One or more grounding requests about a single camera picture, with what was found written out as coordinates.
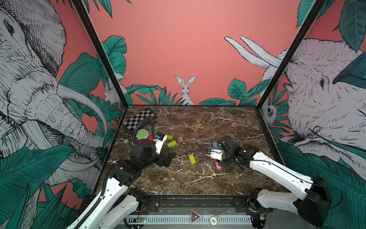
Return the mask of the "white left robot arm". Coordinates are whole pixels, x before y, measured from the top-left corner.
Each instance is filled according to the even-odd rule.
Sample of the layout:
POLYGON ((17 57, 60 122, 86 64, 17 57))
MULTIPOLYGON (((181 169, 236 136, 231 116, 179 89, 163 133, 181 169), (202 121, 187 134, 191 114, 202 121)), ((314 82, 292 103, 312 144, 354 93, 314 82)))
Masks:
POLYGON ((174 153, 161 152, 166 135, 155 134, 152 140, 136 140, 133 134, 133 149, 130 156, 112 166, 105 176, 101 191, 95 196, 84 212, 69 226, 70 229, 114 229, 135 211, 144 210, 147 194, 130 186, 141 176, 142 171, 156 164, 169 167, 174 153))

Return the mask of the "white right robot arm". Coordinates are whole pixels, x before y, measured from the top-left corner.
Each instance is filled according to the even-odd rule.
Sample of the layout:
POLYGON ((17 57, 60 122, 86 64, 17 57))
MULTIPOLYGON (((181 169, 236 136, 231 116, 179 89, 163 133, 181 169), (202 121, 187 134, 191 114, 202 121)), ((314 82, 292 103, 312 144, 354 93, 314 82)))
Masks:
POLYGON ((311 178, 293 171, 250 144, 238 145, 230 136, 224 136, 212 148, 206 148, 206 154, 214 158, 222 168, 237 164, 240 169, 255 170, 289 191, 255 191, 249 205, 292 212, 314 226, 324 225, 331 197, 330 187, 323 178, 311 178))

